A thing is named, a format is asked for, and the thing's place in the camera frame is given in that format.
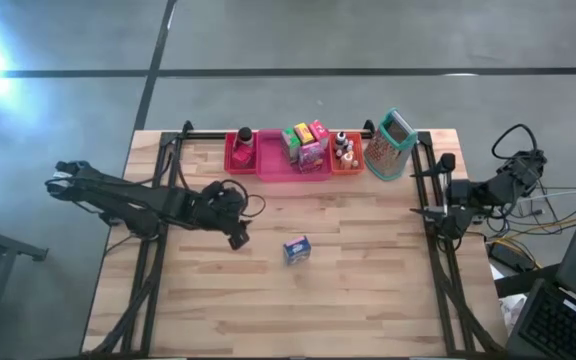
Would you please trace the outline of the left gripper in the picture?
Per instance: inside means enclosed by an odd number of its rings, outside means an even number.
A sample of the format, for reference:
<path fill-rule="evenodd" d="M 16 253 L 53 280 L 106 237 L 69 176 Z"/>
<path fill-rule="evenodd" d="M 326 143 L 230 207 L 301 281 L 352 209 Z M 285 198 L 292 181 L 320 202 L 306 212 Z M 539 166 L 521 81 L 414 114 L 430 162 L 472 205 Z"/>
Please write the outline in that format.
<path fill-rule="evenodd" d="M 197 224 L 204 230 L 231 234 L 228 242 L 232 250 L 239 250 L 249 241 L 249 221 L 240 218 L 245 200 L 234 188 L 205 187 L 197 204 Z"/>

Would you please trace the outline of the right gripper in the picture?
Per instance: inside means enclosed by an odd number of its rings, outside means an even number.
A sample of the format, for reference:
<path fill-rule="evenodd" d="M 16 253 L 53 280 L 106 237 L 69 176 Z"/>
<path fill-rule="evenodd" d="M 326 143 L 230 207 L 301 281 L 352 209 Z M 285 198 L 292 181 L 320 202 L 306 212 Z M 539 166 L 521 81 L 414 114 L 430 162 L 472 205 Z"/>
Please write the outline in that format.
<path fill-rule="evenodd" d="M 414 176 L 435 176 L 452 173 L 455 169 L 455 155 L 444 153 L 436 164 L 428 170 L 415 172 Z M 476 212 L 490 212 L 490 182 L 473 182 L 467 179 L 452 180 L 446 188 L 447 203 L 452 208 L 474 209 Z M 443 207 L 424 207 L 411 209 L 411 212 L 421 215 L 426 221 L 443 221 L 450 216 Z"/>

